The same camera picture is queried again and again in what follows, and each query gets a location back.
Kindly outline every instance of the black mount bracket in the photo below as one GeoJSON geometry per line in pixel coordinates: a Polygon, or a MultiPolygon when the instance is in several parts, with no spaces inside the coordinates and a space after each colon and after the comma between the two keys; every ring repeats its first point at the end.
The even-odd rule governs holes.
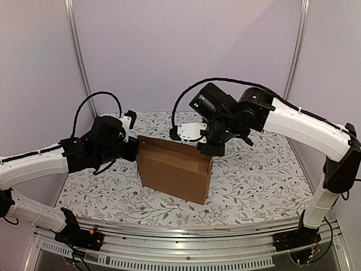
{"type": "Polygon", "coordinates": [[[303,217],[305,215],[305,210],[303,210],[298,228],[296,230],[285,231],[282,233],[276,233],[273,237],[273,245],[276,248],[276,251],[291,250],[297,247],[303,247],[315,243],[315,241],[320,242],[321,236],[319,234],[319,229],[310,229],[304,226],[303,217]]]}
{"type": "Polygon", "coordinates": [[[67,225],[55,235],[55,240],[70,246],[100,251],[104,241],[104,234],[96,231],[97,227],[92,230],[81,229],[72,211],[65,208],[61,208],[61,210],[65,214],[67,225]]]}
{"type": "Polygon", "coordinates": [[[0,217],[5,217],[12,205],[15,205],[15,201],[11,196],[12,188],[7,190],[0,190],[0,217]]]}

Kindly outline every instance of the patterned table surface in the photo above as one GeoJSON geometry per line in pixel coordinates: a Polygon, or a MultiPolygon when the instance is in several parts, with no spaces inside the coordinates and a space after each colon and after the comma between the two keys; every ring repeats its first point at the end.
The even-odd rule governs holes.
{"type": "MultiPolygon", "coordinates": [[[[176,123],[200,121],[182,112],[176,123]]],[[[138,113],[131,134],[169,139],[170,113],[138,113]]],[[[163,226],[231,225],[298,216],[311,190],[285,137],[252,132],[253,147],[241,139],[214,158],[204,206],[142,186],[136,162],[118,159],[106,172],[70,174],[57,202],[77,216],[163,226]]]]}

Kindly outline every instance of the white bracket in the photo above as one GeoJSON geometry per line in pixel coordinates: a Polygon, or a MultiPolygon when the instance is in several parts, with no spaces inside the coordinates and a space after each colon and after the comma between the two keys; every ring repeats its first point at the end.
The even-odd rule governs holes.
{"type": "MultiPolygon", "coordinates": [[[[184,123],[178,125],[178,135],[183,141],[195,140],[201,137],[201,131],[207,128],[206,123],[184,123]]],[[[206,143],[207,139],[203,137],[198,142],[206,143]]]]}

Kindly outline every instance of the box flap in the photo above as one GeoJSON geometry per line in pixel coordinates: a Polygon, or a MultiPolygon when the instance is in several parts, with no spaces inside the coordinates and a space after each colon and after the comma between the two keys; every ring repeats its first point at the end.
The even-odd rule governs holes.
{"type": "Polygon", "coordinates": [[[138,156],[160,161],[187,171],[208,175],[212,157],[200,154],[196,147],[163,139],[140,136],[138,156]]]}

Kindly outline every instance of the table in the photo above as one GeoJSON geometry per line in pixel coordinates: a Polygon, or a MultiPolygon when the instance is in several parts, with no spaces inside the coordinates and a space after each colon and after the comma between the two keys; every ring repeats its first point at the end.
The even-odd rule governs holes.
{"type": "MultiPolygon", "coordinates": [[[[137,115],[131,135],[170,140],[170,112],[137,115]]],[[[201,119],[194,112],[176,115],[177,124],[195,121],[201,119]]],[[[241,139],[230,140],[226,155],[214,158],[204,206],[143,187],[136,162],[122,159],[98,176],[92,174],[93,169],[70,174],[56,205],[80,217],[173,227],[234,225],[298,216],[312,193],[287,139],[255,131],[250,139],[252,147],[241,139]]]]}

